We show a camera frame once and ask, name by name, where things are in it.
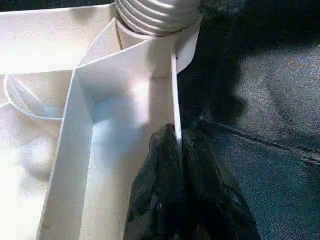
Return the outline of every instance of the plastic container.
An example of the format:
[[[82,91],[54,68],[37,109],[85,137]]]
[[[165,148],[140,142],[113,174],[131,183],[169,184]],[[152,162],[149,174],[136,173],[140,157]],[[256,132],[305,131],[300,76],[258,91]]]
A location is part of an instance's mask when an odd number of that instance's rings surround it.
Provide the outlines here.
[[[129,26],[135,33],[138,34],[142,34],[142,35],[147,35],[147,36],[158,36],[158,37],[162,37],[162,34],[155,34],[151,31],[147,31],[143,28],[141,28],[140,26],[136,25],[134,22],[132,22],[128,17],[127,14],[124,13],[124,9],[122,9],[121,6],[119,6],[118,8],[118,14],[120,16],[120,18],[125,22],[125,24],[127,26]]]
[[[0,229],[7,240],[35,239],[57,140],[0,91]]]
[[[58,138],[72,71],[7,75],[9,103],[54,138]]]
[[[39,223],[39,240],[121,239],[151,134],[174,123],[181,139],[177,73],[201,19],[154,37],[114,15],[114,4],[0,13],[14,30],[0,39],[0,72],[10,73],[0,75],[4,239],[35,239]]]
[[[122,239],[151,134],[168,123],[181,140],[171,41],[144,41],[78,67],[38,239]]]
[[[128,1],[116,0],[115,2],[117,4],[117,10],[121,13],[121,15],[125,15],[125,17],[128,18],[130,22],[134,23],[143,30],[153,33],[154,35],[170,35],[174,32],[181,31],[191,23],[196,22],[196,20],[198,19],[195,19],[195,17],[189,17],[177,22],[162,21],[162,25],[159,26],[159,22],[161,21],[149,20],[152,18],[149,17],[148,19],[148,17],[146,17],[144,14],[140,13],[132,5],[130,5]]]

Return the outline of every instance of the dark blue fabric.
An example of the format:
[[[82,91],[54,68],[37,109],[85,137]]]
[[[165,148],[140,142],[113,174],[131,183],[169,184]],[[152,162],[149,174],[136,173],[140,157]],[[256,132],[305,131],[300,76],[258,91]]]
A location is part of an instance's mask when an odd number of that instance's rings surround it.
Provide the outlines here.
[[[262,239],[320,239],[320,1],[247,2],[206,9],[178,78],[182,125],[206,122]]]

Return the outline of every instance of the white plastic tray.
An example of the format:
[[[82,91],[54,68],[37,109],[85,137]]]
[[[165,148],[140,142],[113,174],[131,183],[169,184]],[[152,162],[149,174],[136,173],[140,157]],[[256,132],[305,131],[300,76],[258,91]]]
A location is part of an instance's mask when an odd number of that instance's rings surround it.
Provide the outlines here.
[[[114,4],[0,13],[6,240],[122,239],[151,134],[173,123],[181,139],[177,74],[201,19],[157,38],[115,16]]]

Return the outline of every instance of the white surface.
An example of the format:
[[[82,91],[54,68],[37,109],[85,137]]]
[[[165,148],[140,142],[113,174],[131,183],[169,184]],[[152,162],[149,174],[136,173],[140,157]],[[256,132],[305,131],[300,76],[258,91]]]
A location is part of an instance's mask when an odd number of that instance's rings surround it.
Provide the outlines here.
[[[171,55],[170,41],[145,41],[76,69],[39,240],[122,239],[151,134],[180,127]]]
[[[38,239],[121,239],[151,133],[175,123],[181,140],[177,67],[191,62],[201,20],[157,38],[112,21],[114,10],[0,13],[0,27],[17,23],[0,38],[0,73],[12,72],[10,99],[0,75],[0,178],[10,180],[1,181],[3,239],[34,240],[44,199]],[[66,101],[71,71],[61,70],[81,61]]]
[[[136,38],[127,32],[119,32],[117,21],[114,18],[94,40],[80,66],[119,53],[142,41],[142,39]]]
[[[184,29],[181,32],[178,32],[174,35],[161,37],[162,39],[167,39],[168,41],[172,41],[173,43],[175,43],[176,57],[177,57],[177,60],[176,60],[177,73],[180,73],[184,69],[186,69],[194,59],[196,47],[198,43],[201,22],[202,22],[202,17],[200,17],[196,21],[196,23],[190,25],[188,28]],[[119,20],[117,21],[117,25],[121,32],[124,32],[127,35],[131,35],[136,39],[141,39],[145,41],[161,39],[160,37],[141,35],[141,34],[132,32],[132,30],[128,29]]]
[[[173,8],[175,6],[181,6],[182,8],[189,8],[190,6],[198,6],[199,0],[139,0],[142,3],[149,2],[153,5],[161,6],[163,8]]]
[[[114,16],[114,4],[0,12],[0,73],[71,70]]]
[[[11,105],[0,107],[0,232],[35,240],[56,141]]]
[[[72,71],[7,75],[4,92],[9,103],[58,139]]]

